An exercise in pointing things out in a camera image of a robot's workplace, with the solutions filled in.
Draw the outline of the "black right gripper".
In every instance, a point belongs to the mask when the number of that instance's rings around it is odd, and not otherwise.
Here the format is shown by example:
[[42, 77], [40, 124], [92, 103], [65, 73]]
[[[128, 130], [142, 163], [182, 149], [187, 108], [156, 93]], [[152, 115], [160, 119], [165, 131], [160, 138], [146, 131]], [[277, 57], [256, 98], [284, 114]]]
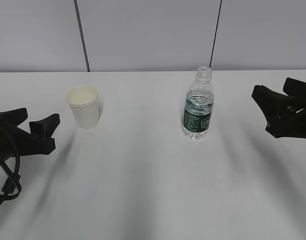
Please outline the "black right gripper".
[[252, 98], [265, 116], [266, 131], [277, 139], [306, 139], [306, 82], [288, 77], [283, 92], [254, 86]]

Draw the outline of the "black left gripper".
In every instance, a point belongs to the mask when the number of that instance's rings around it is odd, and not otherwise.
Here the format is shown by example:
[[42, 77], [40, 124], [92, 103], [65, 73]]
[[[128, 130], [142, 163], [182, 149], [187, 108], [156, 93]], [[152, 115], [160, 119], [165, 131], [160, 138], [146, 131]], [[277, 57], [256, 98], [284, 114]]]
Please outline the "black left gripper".
[[24, 107], [0, 112], [0, 160], [14, 156], [49, 155], [55, 150], [52, 135], [60, 124], [59, 114], [29, 122], [30, 132], [17, 127], [27, 118]]

